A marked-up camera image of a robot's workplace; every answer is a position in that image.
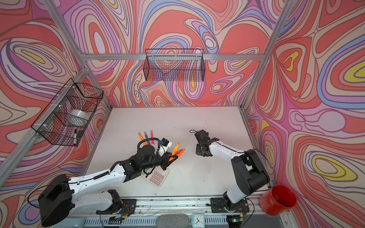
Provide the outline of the purple pen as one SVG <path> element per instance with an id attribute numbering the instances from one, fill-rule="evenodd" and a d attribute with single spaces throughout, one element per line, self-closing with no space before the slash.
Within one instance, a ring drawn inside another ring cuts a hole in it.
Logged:
<path id="1" fill-rule="evenodd" d="M 149 137 L 148 137 L 148 134 L 147 134 L 147 132 L 146 131 L 144 131 L 144 135 L 145 135 L 145 138 L 146 139 L 148 139 Z"/>

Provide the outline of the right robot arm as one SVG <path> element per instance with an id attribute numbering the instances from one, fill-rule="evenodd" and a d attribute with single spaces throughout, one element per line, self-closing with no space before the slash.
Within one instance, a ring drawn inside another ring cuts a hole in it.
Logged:
<path id="1" fill-rule="evenodd" d="M 223 194 L 227 205 L 237 204 L 270 182 L 270 176 L 254 149 L 238 150 L 224 144 L 209 133 L 190 130 L 197 139 L 196 155 L 219 157 L 232 165 L 236 184 Z"/>

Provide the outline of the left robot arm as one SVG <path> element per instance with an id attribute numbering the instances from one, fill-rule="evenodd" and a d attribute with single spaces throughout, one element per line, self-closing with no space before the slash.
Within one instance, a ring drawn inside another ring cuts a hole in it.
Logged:
<path id="1" fill-rule="evenodd" d="M 116 161 L 104 171 L 73 178 L 59 175 L 38 197 L 41 224 L 50 227 L 72 214 L 93 211 L 98 215 L 130 216 L 134 210 L 122 201 L 116 190 L 100 194 L 95 191 L 131 181 L 147 169 L 159 166 L 166 170 L 177 158 L 177 155 L 167 152 L 165 146 L 155 149 L 144 145 L 129 159 Z"/>

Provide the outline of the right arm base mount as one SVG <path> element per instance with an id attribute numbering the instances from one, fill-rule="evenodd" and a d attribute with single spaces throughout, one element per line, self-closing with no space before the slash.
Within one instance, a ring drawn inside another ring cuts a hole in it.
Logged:
<path id="1" fill-rule="evenodd" d="M 212 213 L 240 213 L 247 214 L 250 209 L 246 199 L 237 203 L 231 203 L 227 198 L 210 198 L 210 203 L 206 204 L 211 207 Z"/>

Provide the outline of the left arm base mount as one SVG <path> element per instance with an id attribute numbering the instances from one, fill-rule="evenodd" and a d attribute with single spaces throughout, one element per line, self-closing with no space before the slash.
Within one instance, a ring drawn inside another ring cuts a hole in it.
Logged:
<path id="1" fill-rule="evenodd" d="M 137 199 L 122 199 L 116 190 L 108 190 L 107 197 L 111 197 L 111 204 L 104 210 L 97 210 L 97 215 L 119 214 L 121 216 L 130 216 L 136 210 Z"/>

